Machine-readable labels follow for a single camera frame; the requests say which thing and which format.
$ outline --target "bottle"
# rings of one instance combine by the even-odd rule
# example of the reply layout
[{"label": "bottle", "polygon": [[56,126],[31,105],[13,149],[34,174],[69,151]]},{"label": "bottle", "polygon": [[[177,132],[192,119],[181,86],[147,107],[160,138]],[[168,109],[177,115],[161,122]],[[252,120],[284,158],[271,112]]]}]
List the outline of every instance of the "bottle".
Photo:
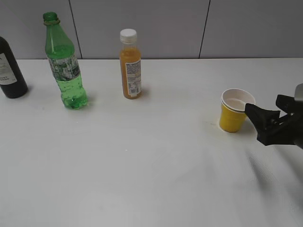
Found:
[{"label": "bottle", "polygon": [[141,95],[141,53],[138,50],[137,32],[124,29],[120,32],[123,43],[120,52],[122,87],[125,98],[135,99]]},{"label": "bottle", "polygon": [[61,28],[56,13],[44,13],[43,18],[47,28],[45,52],[61,90],[61,99],[65,107],[79,109],[87,104],[87,97],[74,45]]},{"label": "bottle", "polygon": [[7,98],[18,98],[27,92],[27,84],[13,52],[2,37],[0,37],[0,87]]}]

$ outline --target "orange juice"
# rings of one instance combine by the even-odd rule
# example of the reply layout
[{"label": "orange juice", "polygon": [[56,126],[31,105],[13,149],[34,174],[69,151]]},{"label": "orange juice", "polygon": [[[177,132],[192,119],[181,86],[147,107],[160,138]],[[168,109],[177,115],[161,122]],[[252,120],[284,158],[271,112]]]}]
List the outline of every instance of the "orange juice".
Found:
[{"label": "orange juice", "polygon": [[120,52],[123,94],[125,98],[135,99],[141,95],[141,53],[136,46],[137,33],[124,29],[120,40],[123,43]]}]

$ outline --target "yellow paper cup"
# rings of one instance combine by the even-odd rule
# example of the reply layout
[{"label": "yellow paper cup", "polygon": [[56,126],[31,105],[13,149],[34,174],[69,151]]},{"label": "yellow paper cup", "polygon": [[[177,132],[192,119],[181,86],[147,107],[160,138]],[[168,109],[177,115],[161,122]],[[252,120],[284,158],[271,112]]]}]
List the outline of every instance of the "yellow paper cup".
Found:
[{"label": "yellow paper cup", "polygon": [[245,104],[256,104],[251,93],[241,89],[228,89],[221,97],[221,118],[219,125],[227,132],[237,132],[245,121]]}]

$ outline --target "white label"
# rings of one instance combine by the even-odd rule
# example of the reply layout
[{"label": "white label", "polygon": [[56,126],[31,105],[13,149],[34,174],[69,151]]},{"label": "white label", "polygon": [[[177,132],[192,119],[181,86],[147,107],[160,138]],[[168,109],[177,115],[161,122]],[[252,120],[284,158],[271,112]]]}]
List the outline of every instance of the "white label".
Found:
[{"label": "white label", "polygon": [[125,63],[128,95],[137,96],[141,92],[141,60]]},{"label": "white label", "polygon": [[73,54],[69,58],[48,59],[53,72],[53,77],[57,80],[68,81],[75,79],[80,74],[78,60]]},{"label": "white label", "polygon": [[15,74],[9,65],[4,53],[0,54],[0,84],[7,85],[17,82]]}]

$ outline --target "white bottle cap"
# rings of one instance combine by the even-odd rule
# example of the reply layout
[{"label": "white bottle cap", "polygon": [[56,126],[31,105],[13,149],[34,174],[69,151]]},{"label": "white bottle cap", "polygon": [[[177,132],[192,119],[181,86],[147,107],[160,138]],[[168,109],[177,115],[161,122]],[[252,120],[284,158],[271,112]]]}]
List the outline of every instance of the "white bottle cap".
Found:
[{"label": "white bottle cap", "polygon": [[133,44],[137,42],[137,32],[134,29],[123,29],[120,32],[120,40],[124,44]]}]

